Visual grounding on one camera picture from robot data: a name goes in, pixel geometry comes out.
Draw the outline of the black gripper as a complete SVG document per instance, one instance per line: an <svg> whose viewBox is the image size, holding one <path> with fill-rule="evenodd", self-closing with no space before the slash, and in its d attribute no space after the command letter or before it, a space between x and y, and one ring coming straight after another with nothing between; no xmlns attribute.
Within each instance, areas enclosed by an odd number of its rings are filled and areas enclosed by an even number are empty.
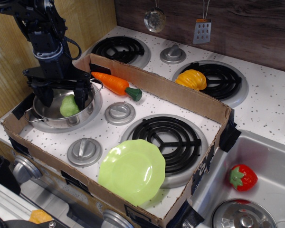
<svg viewBox="0 0 285 228"><path fill-rule="evenodd" d="M75 103L79 110L85 109L85 102L91 91L87 73L77 69L68 53L62 48L53 50L33 50L39 66L23 70L27 83L34 94L46 107L54 99L53 89L73 90Z"/></svg>

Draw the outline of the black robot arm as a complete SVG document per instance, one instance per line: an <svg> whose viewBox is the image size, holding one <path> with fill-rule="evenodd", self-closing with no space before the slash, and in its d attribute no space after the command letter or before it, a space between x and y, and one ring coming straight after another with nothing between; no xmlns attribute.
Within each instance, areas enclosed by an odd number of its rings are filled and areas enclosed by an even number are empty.
<svg viewBox="0 0 285 228"><path fill-rule="evenodd" d="M28 86L43 105L50 107L54 89L72 90L79 110L85 108L91 92L89 75L73 65L81 57L71 56L69 44L77 43L65 36L67 26L52 0L0 0L0 14L10 15L24 37L32 44L38 67L23 71Z"/></svg>

